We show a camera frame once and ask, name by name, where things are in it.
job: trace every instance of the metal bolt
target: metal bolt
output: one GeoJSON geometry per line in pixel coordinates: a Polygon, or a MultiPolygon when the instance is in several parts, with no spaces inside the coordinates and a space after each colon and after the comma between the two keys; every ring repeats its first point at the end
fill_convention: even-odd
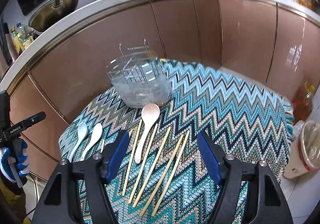
{"type": "Polygon", "coordinates": [[[235,157],[231,154],[227,154],[226,155],[226,159],[229,160],[229,161],[233,161],[235,159],[235,157]]]}
{"type": "Polygon", "coordinates": [[[102,157],[102,154],[101,153],[96,153],[92,157],[93,157],[94,160],[99,160],[102,157]]]}
{"type": "Polygon", "coordinates": [[[59,164],[60,164],[60,165],[65,165],[65,164],[67,164],[68,162],[69,162],[68,159],[62,159],[62,160],[60,160],[59,164]]]}
{"type": "Polygon", "coordinates": [[[260,160],[260,161],[259,161],[259,164],[260,164],[262,167],[266,167],[266,166],[268,165],[267,162],[264,161],[264,160],[260,160]]]}

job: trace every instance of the bottle with orange liquid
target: bottle with orange liquid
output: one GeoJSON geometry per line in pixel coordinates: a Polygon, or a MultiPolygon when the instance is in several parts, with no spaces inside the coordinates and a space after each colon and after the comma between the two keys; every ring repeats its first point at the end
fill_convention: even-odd
{"type": "Polygon", "coordinates": [[[293,98],[293,116],[294,125],[300,121],[306,121],[312,111],[312,99],[316,88],[310,82],[305,81],[304,84],[298,88],[293,98]]]}

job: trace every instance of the table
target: table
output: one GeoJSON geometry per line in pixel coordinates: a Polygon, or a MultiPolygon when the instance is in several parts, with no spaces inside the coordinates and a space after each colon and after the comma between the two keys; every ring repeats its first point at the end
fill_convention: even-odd
{"type": "MultiPolygon", "coordinates": [[[[155,223],[160,219],[165,219],[165,223],[206,223],[219,195],[220,187],[209,178],[197,148],[195,137],[202,129],[212,136],[214,142],[219,144],[225,153],[231,153],[245,162],[256,163],[260,159],[266,160],[280,181],[288,161],[291,144],[293,114],[289,102],[257,85],[198,63],[167,60],[162,66],[172,84],[172,94],[169,102],[160,108],[159,127],[135,197],[168,126],[172,126],[172,130],[136,208],[127,201],[140,165],[132,164],[126,195],[125,197],[121,195],[133,146],[134,138],[131,138],[118,176],[106,187],[120,224],[155,223]],[[152,209],[158,201],[174,163],[147,212],[143,217],[139,217],[139,212],[164,171],[178,138],[187,130],[190,130],[190,137],[157,214],[151,217],[152,209]]],[[[133,128],[132,136],[134,136],[140,119],[141,109],[128,108],[114,87],[111,87],[93,99],[61,135],[59,146],[62,157],[68,158],[76,144],[76,132],[80,122],[87,124],[89,134],[76,151],[74,161],[80,159],[95,124],[100,122],[103,125],[102,138],[107,144],[115,140],[120,129],[133,128]]],[[[90,150],[87,158],[100,151],[102,138],[90,150]]],[[[247,182],[243,182],[234,223],[241,223],[246,193],[247,182]]],[[[79,194],[84,220],[86,223],[91,223],[83,181],[79,181],[79,194]]]]}

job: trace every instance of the blue and white glove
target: blue and white glove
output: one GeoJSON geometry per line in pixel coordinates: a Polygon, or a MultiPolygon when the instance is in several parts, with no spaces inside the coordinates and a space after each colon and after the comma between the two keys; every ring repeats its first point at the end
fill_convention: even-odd
{"type": "MultiPolygon", "coordinates": [[[[27,176],[30,173],[29,160],[27,156],[27,143],[23,139],[18,139],[21,144],[21,150],[17,153],[17,168],[20,170],[18,172],[20,178],[27,176]]],[[[13,176],[13,173],[10,169],[8,159],[15,163],[16,160],[10,156],[10,149],[8,147],[0,148],[0,170],[4,177],[6,177],[9,181],[15,183],[16,180],[13,176]]]]}

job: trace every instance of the white spoon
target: white spoon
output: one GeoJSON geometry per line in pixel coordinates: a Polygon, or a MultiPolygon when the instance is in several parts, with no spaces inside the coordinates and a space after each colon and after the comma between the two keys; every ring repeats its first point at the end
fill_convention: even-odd
{"type": "Polygon", "coordinates": [[[85,159],[87,152],[99,141],[102,135],[102,124],[98,123],[94,126],[90,142],[88,143],[87,147],[84,149],[80,161],[85,159]]]}
{"type": "Polygon", "coordinates": [[[85,123],[80,123],[78,126],[78,141],[76,143],[76,145],[74,146],[70,156],[69,156],[69,162],[72,162],[72,157],[75,154],[76,150],[79,148],[79,145],[81,144],[81,142],[83,141],[83,139],[85,139],[85,137],[88,134],[88,128],[87,125],[85,123]]]}
{"type": "Polygon", "coordinates": [[[148,104],[142,108],[141,117],[144,122],[144,131],[137,146],[134,161],[139,164],[141,162],[143,145],[147,139],[148,133],[153,124],[158,120],[160,108],[156,104],[148,104]]]}

